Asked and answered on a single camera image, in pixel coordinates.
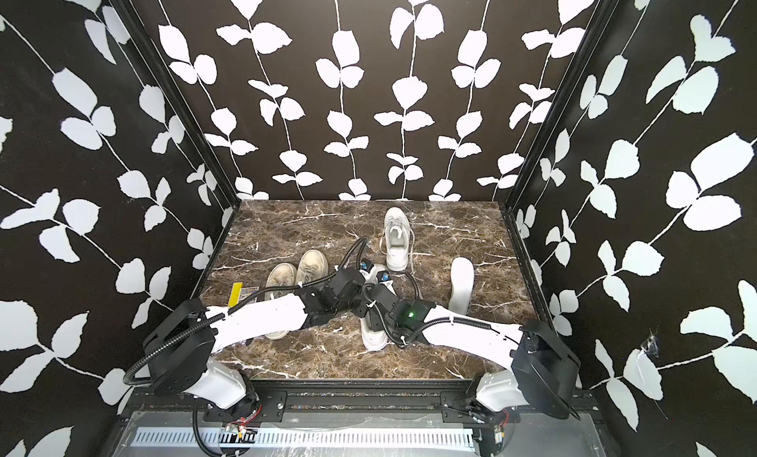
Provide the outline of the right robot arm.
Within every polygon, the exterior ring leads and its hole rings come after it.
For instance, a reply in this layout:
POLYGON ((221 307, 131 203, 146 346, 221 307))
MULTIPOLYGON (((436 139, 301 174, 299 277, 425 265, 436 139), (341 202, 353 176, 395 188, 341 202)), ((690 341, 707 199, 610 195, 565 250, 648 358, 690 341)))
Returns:
POLYGON ((579 414, 572 405, 581 362, 546 323, 501 324, 453 312, 420 297, 399 297, 392 285, 393 271, 382 265, 358 266, 366 283, 361 305, 368 349, 387 343, 407 350, 415 346, 450 348, 497 364, 503 370, 478 380, 473 408, 498 413, 528 405, 549 417, 565 420, 579 414))

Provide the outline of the white shoe insole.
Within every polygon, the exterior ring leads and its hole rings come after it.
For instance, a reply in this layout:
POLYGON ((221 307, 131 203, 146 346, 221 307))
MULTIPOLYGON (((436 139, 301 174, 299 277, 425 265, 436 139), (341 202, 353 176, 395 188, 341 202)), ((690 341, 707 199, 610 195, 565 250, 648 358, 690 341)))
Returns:
POLYGON ((457 257, 451 262, 451 299, 449 310, 467 315, 474 287, 475 271, 472 262, 457 257))

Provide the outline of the white sneaker one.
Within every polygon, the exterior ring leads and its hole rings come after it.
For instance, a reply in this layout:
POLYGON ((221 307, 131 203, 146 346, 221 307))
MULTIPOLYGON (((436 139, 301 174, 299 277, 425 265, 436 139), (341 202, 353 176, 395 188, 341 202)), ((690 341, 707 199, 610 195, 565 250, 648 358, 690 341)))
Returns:
MULTIPOLYGON (((370 272, 362 271, 367 285, 376 285, 381 273, 386 273, 386 266, 382 264, 375 264, 370 272)), ((366 315, 361 319, 361 334, 363 343, 370 352, 381 351, 390 341, 374 307, 368 307, 366 315)))
POLYGON ((386 267, 396 272, 404 271, 410 263, 411 227, 406 214, 398 207, 386 211, 384 241, 386 267))

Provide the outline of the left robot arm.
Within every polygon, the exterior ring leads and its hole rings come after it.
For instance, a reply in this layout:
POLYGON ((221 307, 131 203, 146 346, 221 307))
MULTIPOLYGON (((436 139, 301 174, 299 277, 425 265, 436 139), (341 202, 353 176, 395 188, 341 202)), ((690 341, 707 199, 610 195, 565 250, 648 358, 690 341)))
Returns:
POLYGON ((221 423, 246 429, 262 409, 252 382, 220 364, 218 352, 257 337, 325 325, 359 306, 365 283, 360 271, 367 238, 361 237, 336 269, 309 282, 272 285, 221 307, 214 315, 197 298, 183 302, 144 341, 144 356, 123 382, 147 386, 155 395, 189 394, 208 402, 221 423))

